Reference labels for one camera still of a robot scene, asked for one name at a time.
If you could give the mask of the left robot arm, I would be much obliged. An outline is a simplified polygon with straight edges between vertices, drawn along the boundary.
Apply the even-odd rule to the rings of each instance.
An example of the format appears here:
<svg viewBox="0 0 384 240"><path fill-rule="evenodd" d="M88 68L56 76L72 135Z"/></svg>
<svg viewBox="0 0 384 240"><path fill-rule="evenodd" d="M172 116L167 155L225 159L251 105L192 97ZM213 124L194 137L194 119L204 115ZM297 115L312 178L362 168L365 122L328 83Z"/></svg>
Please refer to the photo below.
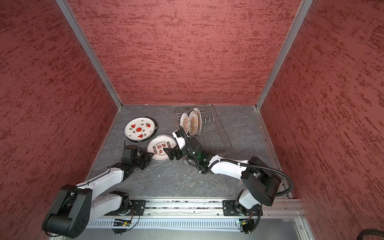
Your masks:
<svg viewBox="0 0 384 240"><path fill-rule="evenodd" d="M112 191L106 196L103 193L125 181L136 170L144 170L152 158L152 153L139 146L126 145L121 160L104 173L74 186L63 186L42 223L42 230L50 237L74 239L89 222L106 214L133 217L135 209L128 193Z"/></svg>

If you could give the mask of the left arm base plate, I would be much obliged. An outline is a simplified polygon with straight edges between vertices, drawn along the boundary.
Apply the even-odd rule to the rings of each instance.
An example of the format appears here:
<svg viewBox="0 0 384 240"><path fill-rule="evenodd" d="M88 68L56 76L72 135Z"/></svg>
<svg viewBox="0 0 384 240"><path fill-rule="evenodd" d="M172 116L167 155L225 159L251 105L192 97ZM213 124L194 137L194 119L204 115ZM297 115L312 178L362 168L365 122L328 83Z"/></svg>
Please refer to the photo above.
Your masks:
<svg viewBox="0 0 384 240"><path fill-rule="evenodd" d="M123 217L143 216L146 208L146 203L146 200L130 200L130 205L128 209L119 215Z"/></svg>

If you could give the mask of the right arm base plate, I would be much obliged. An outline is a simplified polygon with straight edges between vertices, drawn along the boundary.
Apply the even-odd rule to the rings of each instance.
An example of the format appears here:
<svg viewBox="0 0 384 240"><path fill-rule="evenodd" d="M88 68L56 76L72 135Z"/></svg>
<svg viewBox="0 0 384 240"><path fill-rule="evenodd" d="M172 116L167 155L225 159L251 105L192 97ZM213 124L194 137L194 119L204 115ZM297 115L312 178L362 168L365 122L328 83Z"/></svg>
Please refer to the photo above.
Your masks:
<svg viewBox="0 0 384 240"><path fill-rule="evenodd" d="M251 209L246 209L234 200L224 200L222 204L224 216L257 217L263 215L259 204L254 205Z"/></svg>

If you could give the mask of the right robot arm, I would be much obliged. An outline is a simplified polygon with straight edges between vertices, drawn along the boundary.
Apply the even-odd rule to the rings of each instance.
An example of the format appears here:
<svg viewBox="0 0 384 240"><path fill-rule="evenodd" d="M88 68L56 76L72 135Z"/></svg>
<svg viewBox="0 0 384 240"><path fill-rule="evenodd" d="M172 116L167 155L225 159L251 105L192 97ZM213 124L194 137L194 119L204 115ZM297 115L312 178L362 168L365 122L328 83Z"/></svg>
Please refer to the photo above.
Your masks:
<svg viewBox="0 0 384 240"><path fill-rule="evenodd" d="M187 137L184 129L179 127L173 132L177 145L173 148L164 148L170 160L186 158L191 160L198 172L202 175L212 173L225 175L241 181L246 187L237 200L235 206L240 215L245 216L247 211L255 205L271 207L282 182L282 173L270 168L261 159L251 157L250 160L231 160L206 151L196 138Z"/></svg>

